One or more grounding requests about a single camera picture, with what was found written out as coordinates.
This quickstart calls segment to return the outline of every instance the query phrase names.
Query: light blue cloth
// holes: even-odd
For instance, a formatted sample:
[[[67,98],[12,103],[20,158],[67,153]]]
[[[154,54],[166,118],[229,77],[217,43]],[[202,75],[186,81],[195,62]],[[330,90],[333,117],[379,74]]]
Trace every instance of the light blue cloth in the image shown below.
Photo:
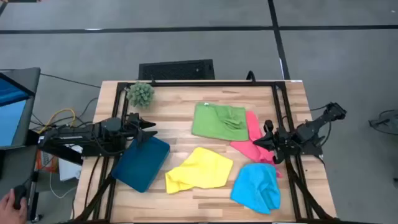
[[[0,106],[0,146],[10,146],[21,119],[26,100]]]
[[[270,164],[248,164],[239,172],[231,199],[259,213],[271,214],[278,209],[280,192],[275,167]]]

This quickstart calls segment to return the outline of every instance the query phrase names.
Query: yellow cable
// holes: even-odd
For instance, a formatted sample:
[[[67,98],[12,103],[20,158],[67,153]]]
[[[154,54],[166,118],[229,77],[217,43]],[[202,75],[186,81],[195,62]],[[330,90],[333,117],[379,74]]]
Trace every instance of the yellow cable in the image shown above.
[[[62,110],[59,110],[59,111],[55,112],[55,113],[51,116],[51,118],[49,119],[49,121],[47,122],[47,124],[45,124],[45,126],[44,126],[38,133],[39,133],[39,134],[43,133],[43,131],[45,131],[45,130],[47,129],[47,127],[49,126],[49,124],[51,123],[51,121],[56,117],[56,115],[58,115],[59,113],[64,112],[64,111],[70,111],[70,112],[72,112],[72,114],[73,114],[73,119],[72,119],[72,123],[70,124],[70,126],[73,126],[73,122],[75,122],[75,119],[76,119],[75,111],[73,111],[73,110],[70,109],[70,108],[65,108],[65,109],[62,109]]]

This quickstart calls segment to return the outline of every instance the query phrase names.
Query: towel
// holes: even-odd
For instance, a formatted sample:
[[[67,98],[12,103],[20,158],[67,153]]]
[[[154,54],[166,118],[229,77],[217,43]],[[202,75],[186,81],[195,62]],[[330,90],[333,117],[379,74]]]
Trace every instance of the towel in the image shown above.
[[[173,194],[192,187],[222,187],[228,179],[232,164],[231,159],[198,147],[180,166],[165,174],[166,192]]]
[[[253,111],[246,112],[246,121],[248,123],[249,140],[231,141],[230,145],[254,162],[268,163],[274,166],[275,164],[272,160],[274,152],[253,144],[253,141],[262,138],[259,121]],[[279,171],[277,171],[277,175],[278,177],[282,176]]]
[[[239,172],[231,199],[256,212],[271,214],[280,206],[275,167],[269,164],[245,165]]]
[[[230,141],[249,139],[246,110],[240,107],[198,103],[195,107],[192,134]]]

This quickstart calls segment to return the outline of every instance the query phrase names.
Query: green cloth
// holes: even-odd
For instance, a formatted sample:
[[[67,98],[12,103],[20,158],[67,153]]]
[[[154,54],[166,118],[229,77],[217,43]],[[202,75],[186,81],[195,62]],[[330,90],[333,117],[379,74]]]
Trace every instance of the green cloth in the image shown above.
[[[249,139],[246,110],[240,107],[198,103],[195,107],[192,134],[230,141]]]

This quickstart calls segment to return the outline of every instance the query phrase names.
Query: pink cloth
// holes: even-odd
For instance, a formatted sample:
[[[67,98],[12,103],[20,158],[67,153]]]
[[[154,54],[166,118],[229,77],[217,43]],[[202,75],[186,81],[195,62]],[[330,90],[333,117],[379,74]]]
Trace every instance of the pink cloth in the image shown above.
[[[254,162],[267,163],[275,166],[274,161],[272,160],[274,153],[253,144],[253,141],[262,138],[259,121],[253,111],[246,111],[246,122],[248,124],[249,140],[231,141],[230,145]],[[278,169],[277,175],[278,177],[282,177],[282,174]]]

